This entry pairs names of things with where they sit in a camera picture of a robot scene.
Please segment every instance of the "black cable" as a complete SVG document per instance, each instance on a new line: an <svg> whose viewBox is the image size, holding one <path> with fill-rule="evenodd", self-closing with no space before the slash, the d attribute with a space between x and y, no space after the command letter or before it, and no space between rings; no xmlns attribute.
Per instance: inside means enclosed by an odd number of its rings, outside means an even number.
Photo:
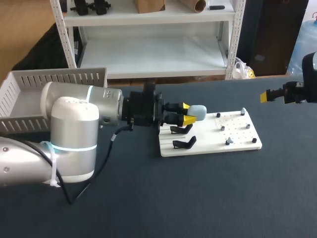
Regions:
<svg viewBox="0 0 317 238"><path fill-rule="evenodd" d="M38 153L43 157L43 159L46 160L46 162L49 163L50 166L53 166L53 163L52 163L52 161L49 159L49 157L47 157L47 155L46 155L42 150L40 150L38 147L36 147L36 146L33 145L32 143L30 143L30 142L28 142L28 141L26 141L26 140L20 140L20 139L18 139L18 138L11 137L11 136L6 136L6 137L9 138L9 139L18 141L18 142L20 142L20 143L22 143L22 144L25 144L25 145L29 146L30 148L32 148L33 150L35 150L36 152L38 152ZM73 204L73 202L70 200L70 197L69 197L69 195L68 195L67 189L66 189L66 187L65 187L64 180L63 180L63 178L61 177L61 175L60 175L60 173L59 173L59 171L58 171L57 169L56 169L56 176L58 177L58 180L59 180L59 183L60 183L60 187L61 187L61 189L62 189L62 191L63 191L63 194L64 194L64 196L65 196L66 201L68 202L68 204Z"/></svg>
<svg viewBox="0 0 317 238"><path fill-rule="evenodd" d="M127 130L131 130L131 127L130 126L123 126L121 128L119 128L112 136L111 140L110 140L110 143L109 143L109 147L108 147L108 151L107 151L107 155L103 161L103 163L101 164L100 168L98 169L98 171L95 173L95 175L90 179L88 180L88 183L85 185L85 187L78 193L78 195L75 197L74 199L74 202L76 201L77 198L79 198L83 193L84 191L96 180L96 178L100 175L100 173L102 172L102 170L104 169L104 167L106 166L106 163L110 157L110 153L111 153L111 150L112 150L112 145L113 145L113 141L115 139L115 137L122 131L127 131Z"/></svg>
<svg viewBox="0 0 317 238"><path fill-rule="evenodd" d="M94 174L93 177L91 177L89 180L88 180L88 183L85 185L85 187L78 193L77 196L74 197L73 200L70 199L69 197L69 194L67 192L67 189L66 189L66 186L65 186L65 183L64 183L64 180L62 178L62 176L60 175L58 169L56 169L56 176L59 180L59 183L60 183L60 187L63 191L63 194L65 196L65 199L66 201L68 202L68 204L74 204L75 201L84 193L84 191L92 184L92 182L94 182L97 177L100 175L100 173L102 172L102 170L104 169L104 167L106 166L106 163L110 157L110 153L111 153L111 150L112 150L112 145L113 145L113 141L115 139L115 137L122 131L127 131L127 130L131 130L131 127L130 126L123 126L121 128L119 128L112 136L111 140L110 140L110 144L109 144L109 147L108 147L108 151L107 151L107 154L106 154L106 157L102 163L102 165L100 166L100 168L98 169L98 171ZM25 141L25 140L21 140L21 139L18 139L18 138L15 138L15 137L12 137L12 136L4 136L4 137L7 137L9 139L12 139L12 140L15 140L15 141L18 141L22 144L25 144L27 146L29 146L30 148L32 148L33 150L35 150L36 152L38 152L42 157L43 159L49 163L50 166L53 166L53 163L52 161L49 159L49 157L42 151L40 150L38 147L36 147L35 145L33 145L32 143L28 142L28 141Z"/></svg>

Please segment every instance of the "white shelf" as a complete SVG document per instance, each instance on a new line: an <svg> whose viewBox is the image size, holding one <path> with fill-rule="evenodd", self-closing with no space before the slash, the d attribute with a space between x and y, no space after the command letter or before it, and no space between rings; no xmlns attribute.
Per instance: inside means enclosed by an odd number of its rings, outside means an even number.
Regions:
<svg viewBox="0 0 317 238"><path fill-rule="evenodd" d="M137 12L134 0L109 0L109 3L112 7L101 16L91 10L86 16L68 11L64 18L66 27L231 21L235 14L229 0L213 0L213 5L224 5L224 10L209 10L206 7L201 13L192 12L178 0L166 0L165 11L143 14Z"/></svg>
<svg viewBox="0 0 317 238"><path fill-rule="evenodd" d="M108 79L222 75L216 37L88 40L81 67L107 67Z"/></svg>

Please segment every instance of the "dark table surface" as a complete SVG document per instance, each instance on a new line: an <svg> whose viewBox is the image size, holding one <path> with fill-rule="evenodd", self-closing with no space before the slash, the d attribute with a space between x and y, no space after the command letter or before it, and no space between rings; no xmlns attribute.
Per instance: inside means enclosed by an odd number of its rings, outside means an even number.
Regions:
<svg viewBox="0 0 317 238"><path fill-rule="evenodd" d="M262 149L162 158L154 130L123 132L98 181L72 206L48 185L0 188L0 237L317 237L317 106L259 102L290 80L157 86L167 101L204 104L209 113L245 107ZM98 163L113 132L99 134Z"/></svg>

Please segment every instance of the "white tape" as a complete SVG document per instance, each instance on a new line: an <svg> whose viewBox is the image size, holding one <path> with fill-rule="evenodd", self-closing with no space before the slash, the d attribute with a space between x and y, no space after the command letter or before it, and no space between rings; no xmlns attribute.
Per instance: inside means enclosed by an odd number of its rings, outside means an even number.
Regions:
<svg viewBox="0 0 317 238"><path fill-rule="evenodd" d="M114 141L114 139L117 137L116 134L113 134L112 137L111 137L111 141Z"/></svg>
<svg viewBox="0 0 317 238"><path fill-rule="evenodd" d="M60 186L57 184L57 180L56 180L57 164L56 164L55 150L54 150L52 144L51 144L49 141L42 141L40 144L47 144L47 146L48 146L49 149L50 149L50 153L51 153L52 176L51 176L50 186L60 187Z"/></svg>

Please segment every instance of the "wall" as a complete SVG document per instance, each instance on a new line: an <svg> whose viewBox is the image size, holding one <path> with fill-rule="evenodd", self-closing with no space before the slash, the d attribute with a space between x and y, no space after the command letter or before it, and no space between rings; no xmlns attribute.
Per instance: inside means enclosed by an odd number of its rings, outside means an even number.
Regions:
<svg viewBox="0 0 317 238"><path fill-rule="evenodd" d="M317 0L310 0L306 9L303 22L314 20L314 12L317 12Z"/></svg>

